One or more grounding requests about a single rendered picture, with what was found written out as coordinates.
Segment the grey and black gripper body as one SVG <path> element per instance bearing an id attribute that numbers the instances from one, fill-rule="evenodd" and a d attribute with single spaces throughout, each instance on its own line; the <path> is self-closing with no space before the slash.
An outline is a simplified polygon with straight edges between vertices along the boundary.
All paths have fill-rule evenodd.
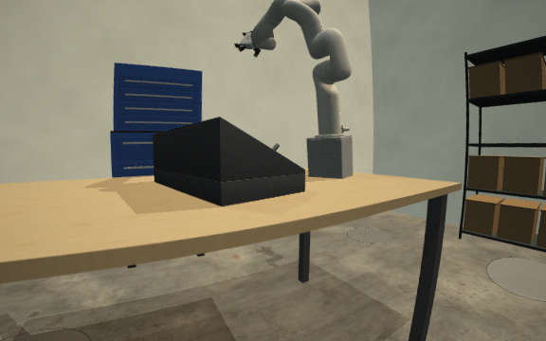
<path id="1" fill-rule="evenodd" d="M 250 39 L 251 32 L 248 32 L 246 36 L 243 38 L 243 40 L 240 42 L 240 45 L 245 46 L 246 49 L 254 49 L 255 47 L 252 44 L 252 41 Z"/>

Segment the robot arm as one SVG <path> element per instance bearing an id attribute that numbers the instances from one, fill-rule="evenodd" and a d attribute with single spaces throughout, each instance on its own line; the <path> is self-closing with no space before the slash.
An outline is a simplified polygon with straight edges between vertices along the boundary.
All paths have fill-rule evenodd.
<path id="1" fill-rule="evenodd" d="M 335 28 L 323 29 L 320 10 L 319 0 L 274 0 L 250 34 L 255 47 L 253 56 L 257 58 L 261 49 L 276 47 L 273 29 L 285 16 L 297 22 L 311 57 L 318 60 L 330 55 L 330 60 L 313 69 L 318 108 L 318 135 L 315 137 L 345 136 L 343 132 L 350 131 L 350 127 L 340 125 L 339 92 L 335 82 L 351 76 L 352 64 L 342 34 Z"/>

